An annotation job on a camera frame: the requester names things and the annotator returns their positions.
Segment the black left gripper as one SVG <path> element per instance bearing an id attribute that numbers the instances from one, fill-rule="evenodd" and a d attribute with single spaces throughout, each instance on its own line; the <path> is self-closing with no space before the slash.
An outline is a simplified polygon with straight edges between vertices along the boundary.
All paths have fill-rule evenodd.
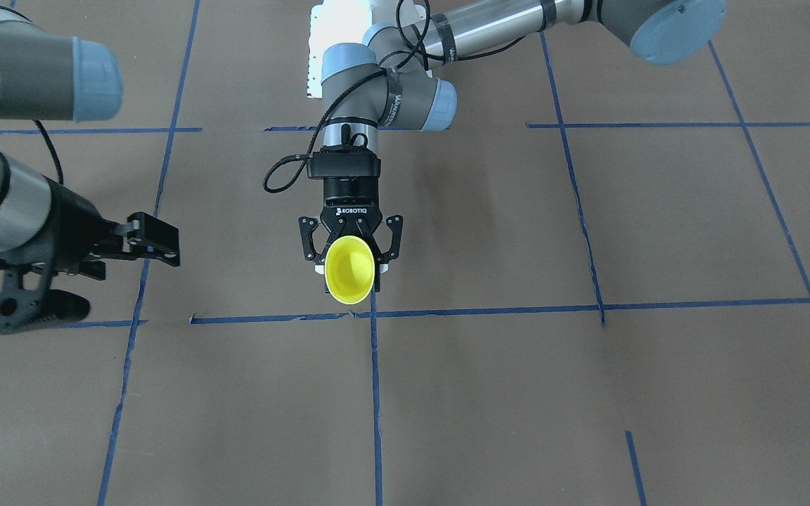
<path id="1" fill-rule="evenodd" d="M 378 177 L 325 177 L 321 218 L 298 219 L 302 255 L 325 275 L 328 240 L 315 240 L 317 231 L 329 232 L 333 239 L 352 235 L 370 243 L 374 261 L 373 292 L 382 288 L 380 278 L 401 256 L 404 218 L 401 214 L 382 216 Z"/>

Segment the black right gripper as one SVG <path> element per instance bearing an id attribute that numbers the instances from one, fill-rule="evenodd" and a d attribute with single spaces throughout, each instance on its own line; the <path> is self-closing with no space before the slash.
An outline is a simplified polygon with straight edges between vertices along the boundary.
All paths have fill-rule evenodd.
<path id="1" fill-rule="evenodd" d="M 104 260 L 131 260 L 124 250 L 124 238 L 117 233 L 122 224 L 106 220 L 86 198 L 62 185 L 49 185 L 51 214 L 47 230 L 53 234 L 53 257 L 47 261 L 47 281 L 59 273 L 106 279 Z M 157 259 L 178 268 L 180 237 L 177 227 L 155 216 L 136 212 L 127 218 L 126 240 L 137 257 Z"/>

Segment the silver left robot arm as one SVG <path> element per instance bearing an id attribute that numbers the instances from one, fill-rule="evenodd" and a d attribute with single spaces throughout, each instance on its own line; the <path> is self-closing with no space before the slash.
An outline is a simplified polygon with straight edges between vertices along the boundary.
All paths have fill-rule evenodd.
<path id="1" fill-rule="evenodd" d="M 413 25 L 376 23 L 360 42 L 337 43 L 322 58 L 324 115 L 301 163 L 323 183 L 323 210 L 300 220 L 303 256 L 341 304 L 380 290 L 398 259 L 403 220 L 380 211 L 381 129 L 443 131 L 458 106 L 436 67 L 479 60 L 521 38 L 566 23 L 596 22 L 653 66 L 685 60 L 716 35 L 724 1 L 477 1 Z"/>

